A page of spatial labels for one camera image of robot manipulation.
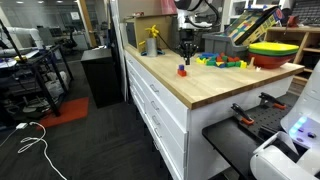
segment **red toy block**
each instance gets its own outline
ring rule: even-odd
[[[179,70],[179,69],[178,69],[178,74],[179,74],[180,76],[184,77],[184,76],[187,76],[187,71],[185,71],[185,70]]]
[[[232,57],[228,57],[228,62],[235,62]]]
[[[240,58],[239,58],[239,57],[235,57],[235,58],[233,58],[233,59],[234,59],[234,62],[240,61]]]
[[[217,62],[224,62],[221,56],[217,57]]]

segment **wooden countertop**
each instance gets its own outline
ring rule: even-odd
[[[210,67],[195,62],[185,66],[186,77],[177,74],[179,64],[184,60],[178,54],[165,50],[166,55],[158,57],[141,56],[138,51],[128,45],[125,50],[158,79],[189,109],[196,109],[230,96],[284,79],[303,72],[301,65],[287,63],[278,69],[260,72],[240,68]]]

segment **chair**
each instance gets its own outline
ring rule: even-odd
[[[73,39],[73,31],[75,30],[74,27],[70,27],[70,38],[66,39],[63,43],[63,47],[69,51],[69,54],[72,54],[74,52],[73,48],[77,47],[78,44]]]

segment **wire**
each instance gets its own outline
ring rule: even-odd
[[[18,129],[15,129],[12,131],[12,133],[9,134],[9,136],[0,144],[0,147],[12,136],[13,133],[15,133]]]
[[[221,21],[220,21],[220,13],[219,11],[212,5],[208,2],[208,0],[204,0],[204,2],[213,10],[214,14],[216,15],[216,22],[214,22],[212,24],[212,27],[213,26],[220,26],[221,25]]]
[[[31,146],[33,146],[34,144],[38,143],[39,141],[44,142],[44,144],[46,145],[46,147],[45,147],[44,150],[43,150],[44,156],[46,157],[46,159],[47,159],[48,162],[50,163],[51,167],[59,174],[59,176],[60,176],[62,179],[67,180],[67,178],[65,178],[65,177],[60,173],[60,171],[52,164],[52,161],[50,160],[50,158],[49,158],[48,155],[47,155],[48,143],[47,143],[46,140],[43,139],[44,136],[46,135],[46,129],[45,129],[41,124],[36,123],[36,122],[30,122],[29,124],[30,124],[30,125],[36,124],[36,125],[40,126],[40,127],[43,129],[43,135],[42,135],[40,138],[37,138],[37,137],[26,137],[26,138],[22,139],[22,140],[20,141],[20,143],[25,143],[25,142],[32,141],[32,140],[33,140],[33,142],[31,142],[31,143],[23,146],[21,149],[19,149],[18,153],[20,154],[20,153],[25,152],[27,149],[29,149]]]
[[[172,50],[172,48],[168,45],[168,43],[161,37],[160,33],[158,34],[159,38],[164,42],[164,44],[170,49]]]

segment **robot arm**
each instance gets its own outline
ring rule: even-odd
[[[198,50],[198,46],[192,44],[194,41],[194,29],[206,29],[220,25],[220,16],[218,10],[211,5],[213,0],[174,0],[178,8],[178,27],[180,35],[179,54],[190,65],[190,58]],[[208,24],[206,22],[196,23],[195,17],[211,8],[216,14],[216,22]]]
[[[180,29],[205,29],[218,26],[220,16],[218,10],[211,5],[213,0],[174,0],[178,8],[178,23]],[[195,17],[199,13],[206,12],[211,8],[216,15],[216,22],[209,24],[206,22],[195,23]]]

